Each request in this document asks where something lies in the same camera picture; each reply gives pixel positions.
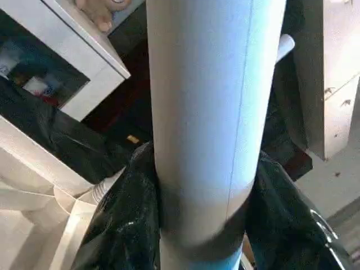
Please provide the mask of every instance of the white plastic pipe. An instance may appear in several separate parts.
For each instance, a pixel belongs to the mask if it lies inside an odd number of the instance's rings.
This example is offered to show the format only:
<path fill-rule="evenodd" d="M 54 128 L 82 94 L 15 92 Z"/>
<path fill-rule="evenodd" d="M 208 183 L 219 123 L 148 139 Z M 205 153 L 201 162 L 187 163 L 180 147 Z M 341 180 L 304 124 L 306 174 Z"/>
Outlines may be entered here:
<path fill-rule="evenodd" d="M 190 254 L 223 230 L 253 185 L 284 8 L 285 0 L 147 2 L 164 270 L 234 267 Z"/>
<path fill-rule="evenodd" d="M 283 59 L 289 52 L 294 49 L 294 47 L 295 41 L 293 38 L 288 34 L 282 35 L 279 41 L 276 62 L 279 62 L 281 59 Z"/>

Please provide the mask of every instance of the white drawer unit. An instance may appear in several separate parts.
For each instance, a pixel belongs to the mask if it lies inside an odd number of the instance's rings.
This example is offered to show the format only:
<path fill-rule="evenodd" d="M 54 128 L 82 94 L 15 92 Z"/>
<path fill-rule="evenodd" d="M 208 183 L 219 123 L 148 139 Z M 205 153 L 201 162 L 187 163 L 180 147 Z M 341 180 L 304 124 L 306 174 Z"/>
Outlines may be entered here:
<path fill-rule="evenodd" d="M 96 29 L 72 0 L 2 0 L 0 9 L 86 78 L 59 104 L 74 119 L 85 118 L 129 78 L 130 73 L 107 36 Z"/>
<path fill-rule="evenodd" d="M 327 160 L 348 141 L 360 73 L 360 1 L 302 2 L 305 24 L 294 37 L 294 56 L 304 125 L 308 148 Z"/>

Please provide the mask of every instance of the drawer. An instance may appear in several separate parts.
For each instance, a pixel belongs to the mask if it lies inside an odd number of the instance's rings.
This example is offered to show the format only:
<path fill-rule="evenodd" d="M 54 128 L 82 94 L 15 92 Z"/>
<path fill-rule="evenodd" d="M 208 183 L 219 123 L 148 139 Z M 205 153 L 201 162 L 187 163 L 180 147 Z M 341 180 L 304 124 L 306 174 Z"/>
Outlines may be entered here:
<path fill-rule="evenodd" d="M 359 76 L 336 91 L 324 103 L 324 156 L 331 158 L 347 143 L 353 116 Z"/>
<path fill-rule="evenodd" d="M 324 88 L 339 89 L 360 72 L 360 1 L 323 0 Z"/>
<path fill-rule="evenodd" d="M 1 0 L 0 8 L 89 79 L 107 65 L 40 0 Z"/>

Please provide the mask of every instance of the plush toy paw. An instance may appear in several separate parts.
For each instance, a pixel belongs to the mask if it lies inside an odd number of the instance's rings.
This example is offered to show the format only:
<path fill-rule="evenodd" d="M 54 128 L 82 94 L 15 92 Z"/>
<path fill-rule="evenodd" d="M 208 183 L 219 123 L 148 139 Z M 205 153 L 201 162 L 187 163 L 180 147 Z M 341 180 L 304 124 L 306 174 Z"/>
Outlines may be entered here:
<path fill-rule="evenodd" d="M 131 3 L 131 0 L 103 0 L 103 1 L 105 1 L 105 5 L 111 11 L 123 10 L 127 8 L 127 6 L 129 6 L 129 4 Z"/>
<path fill-rule="evenodd" d="M 113 18 L 110 10 L 105 5 L 105 0 L 75 0 L 75 3 L 95 23 L 100 31 L 107 32 L 111 29 Z"/>

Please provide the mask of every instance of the garbage bag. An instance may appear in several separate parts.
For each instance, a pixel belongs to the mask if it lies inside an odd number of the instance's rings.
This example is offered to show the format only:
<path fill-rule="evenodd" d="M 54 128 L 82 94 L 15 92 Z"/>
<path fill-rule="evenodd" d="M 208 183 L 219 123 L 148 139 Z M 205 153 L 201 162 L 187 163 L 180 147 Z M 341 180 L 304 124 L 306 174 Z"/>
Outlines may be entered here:
<path fill-rule="evenodd" d="M 0 76 L 0 114 L 88 182 L 120 171 L 130 153 Z"/>
<path fill-rule="evenodd" d="M 246 217 L 257 269 L 354 269 L 335 232 L 279 163 L 260 154 Z"/>
<path fill-rule="evenodd" d="M 303 1 L 287 0 L 282 23 L 282 34 L 294 35 L 305 25 Z"/>
<path fill-rule="evenodd" d="M 138 148 L 100 202 L 71 270 L 151 270 L 159 255 L 154 148 Z"/>

